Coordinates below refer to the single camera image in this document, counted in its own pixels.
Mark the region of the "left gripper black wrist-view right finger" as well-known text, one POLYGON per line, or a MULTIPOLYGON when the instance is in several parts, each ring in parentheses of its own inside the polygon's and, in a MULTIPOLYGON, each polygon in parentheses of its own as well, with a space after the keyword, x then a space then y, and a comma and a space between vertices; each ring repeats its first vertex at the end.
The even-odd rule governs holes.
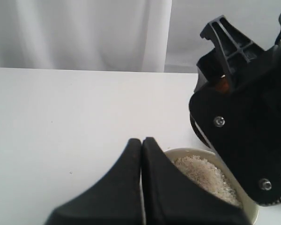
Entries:
POLYGON ((242 209, 200 188, 153 137, 142 143, 142 189, 148 225, 248 225, 242 209))

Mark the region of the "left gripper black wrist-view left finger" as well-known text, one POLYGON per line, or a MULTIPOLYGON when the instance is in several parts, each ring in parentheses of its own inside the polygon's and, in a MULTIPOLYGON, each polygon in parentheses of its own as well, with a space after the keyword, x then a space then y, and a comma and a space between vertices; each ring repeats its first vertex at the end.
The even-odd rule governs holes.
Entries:
POLYGON ((57 207, 47 225, 141 225, 141 141, 129 139, 113 167, 91 188, 57 207))

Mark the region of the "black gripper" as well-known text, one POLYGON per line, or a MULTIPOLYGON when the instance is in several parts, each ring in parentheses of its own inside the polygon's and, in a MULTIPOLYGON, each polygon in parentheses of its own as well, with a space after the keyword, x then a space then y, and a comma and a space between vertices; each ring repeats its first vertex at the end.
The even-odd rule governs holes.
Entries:
POLYGON ((196 128, 281 131, 281 48, 265 51, 224 15, 200 33, 214 48, 197 64, 196 128))

